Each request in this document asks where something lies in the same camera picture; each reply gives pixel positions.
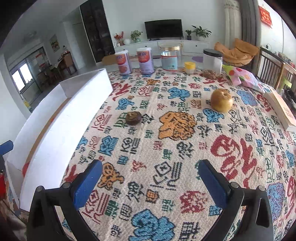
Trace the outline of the left red white can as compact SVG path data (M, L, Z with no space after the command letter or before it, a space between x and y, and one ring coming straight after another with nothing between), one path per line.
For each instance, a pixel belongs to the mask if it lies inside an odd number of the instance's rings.
M130 57L127 50L116 52L116 63L118 65L120 75L129 75L132 73L132 67L130 64Z

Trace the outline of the patterned woven tablecloth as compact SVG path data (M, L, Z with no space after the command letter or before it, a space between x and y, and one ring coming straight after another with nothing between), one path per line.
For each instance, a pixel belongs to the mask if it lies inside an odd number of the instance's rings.
M159 68L108 74L113 92L83 134L63 180L71 182L91 161L103 173L80 209L100 240L201 240L218 208L198 164L207 159L229 181L267 190L274 239L295 221L295 133L285 131L263 94L234 86L226 75ZM233 107L211 107L214 90L226 89ZM125 121L139 111L135 126Z

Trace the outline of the black television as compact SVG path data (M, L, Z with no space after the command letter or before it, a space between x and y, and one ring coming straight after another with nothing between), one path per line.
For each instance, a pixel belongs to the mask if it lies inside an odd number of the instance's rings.
M144 23L148 39L181 38L183 36L182 20L155 20Z

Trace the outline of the red white can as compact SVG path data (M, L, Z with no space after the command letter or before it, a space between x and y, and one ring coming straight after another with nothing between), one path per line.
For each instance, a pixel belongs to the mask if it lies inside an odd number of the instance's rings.
M138 48L137 57L138 57L140 71L142 74L154 73L154 63L152 58L151 47Z
M132 67L130 64L130 57L127 50L116 52L116 63L118 65L120 75L129 75L132 73Z

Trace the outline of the green potted plant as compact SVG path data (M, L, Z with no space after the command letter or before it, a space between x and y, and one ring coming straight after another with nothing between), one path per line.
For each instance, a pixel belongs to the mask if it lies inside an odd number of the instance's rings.
M203 29L201 26L196 27L192 25L192 27L193 27L193 33L195 33L198 41L205 41L212 34L210 30Z

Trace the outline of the small yellow lid jar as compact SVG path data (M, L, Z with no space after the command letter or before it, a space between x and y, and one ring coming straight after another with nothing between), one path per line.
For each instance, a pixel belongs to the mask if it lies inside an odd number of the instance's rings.
M194 74L196 72L196 63L187 61L184 63L184 68L187 74Z

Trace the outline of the wooden chair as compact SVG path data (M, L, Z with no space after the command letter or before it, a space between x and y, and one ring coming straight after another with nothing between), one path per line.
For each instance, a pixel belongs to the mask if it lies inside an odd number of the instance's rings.
M287 89L295 93L295 68L277 54L261 47L256 77L274 89Z

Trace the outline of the glass jar gold lid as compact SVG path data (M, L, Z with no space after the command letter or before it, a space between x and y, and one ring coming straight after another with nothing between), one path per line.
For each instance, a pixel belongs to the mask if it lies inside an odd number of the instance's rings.
M165 71L177 72L182 68L182 45L163 44L159 47L162 68Z

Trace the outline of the far dark mangosteen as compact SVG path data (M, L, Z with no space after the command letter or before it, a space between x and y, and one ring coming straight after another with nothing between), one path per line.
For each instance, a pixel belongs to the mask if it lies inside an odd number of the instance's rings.
M142 120L142 115L139 111L129 111L126 114L125 121L128 125L135 126Z

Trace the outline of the clear jar black lid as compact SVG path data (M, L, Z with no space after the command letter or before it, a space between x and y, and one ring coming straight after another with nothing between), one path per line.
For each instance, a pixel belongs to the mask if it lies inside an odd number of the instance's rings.
M214 49L203 50L203 69L212 70L216 74L221 74L223 64L223 54Z

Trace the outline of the pile of walnuts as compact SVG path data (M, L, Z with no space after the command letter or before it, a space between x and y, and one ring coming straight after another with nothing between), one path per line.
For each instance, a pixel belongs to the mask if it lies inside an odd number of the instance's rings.
M200 73L200 76L206 78L206 79L209 79L209 80L217 80L218 78L221 77L220 74L217 74L215 71L213 70L203 70L201 73Z

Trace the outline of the orange cover book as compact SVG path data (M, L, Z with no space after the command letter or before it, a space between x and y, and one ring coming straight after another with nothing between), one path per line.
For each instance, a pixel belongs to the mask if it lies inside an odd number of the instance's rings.
M273 107L278 118L280 119L285 131L295 132L295 117L289 109L283 98L275 91L270 90L264 93L264 97L268 100Z

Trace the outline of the right red white can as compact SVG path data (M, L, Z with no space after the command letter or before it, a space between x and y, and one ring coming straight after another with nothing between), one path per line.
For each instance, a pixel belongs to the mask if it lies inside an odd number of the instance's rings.
M140 71L142 74L154 73L154 63L152 58L151 47L138 48L137 57L138 57Z

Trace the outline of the orange cushion chair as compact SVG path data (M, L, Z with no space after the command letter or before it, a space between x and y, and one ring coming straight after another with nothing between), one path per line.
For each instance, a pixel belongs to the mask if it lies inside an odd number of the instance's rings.
M235 67L242 67L249 64L259 53L259 48L248 42L235 38L234 48L228 49L217 42L214 49L223 54L223 62Z

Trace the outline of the yellow brown pear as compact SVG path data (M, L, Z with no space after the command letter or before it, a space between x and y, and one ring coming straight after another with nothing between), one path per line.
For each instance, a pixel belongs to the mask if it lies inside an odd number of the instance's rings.
M226 113L233 107L234 100L226 89L219 88L212 92L210 102L213 109Z

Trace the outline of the white cardboard box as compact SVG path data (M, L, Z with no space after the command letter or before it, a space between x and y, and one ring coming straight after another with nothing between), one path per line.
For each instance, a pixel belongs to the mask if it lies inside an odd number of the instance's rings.
M112 93L106 69L60 82L23 125L6 159L19 209L29 211L38 186L58 188L86 128Z

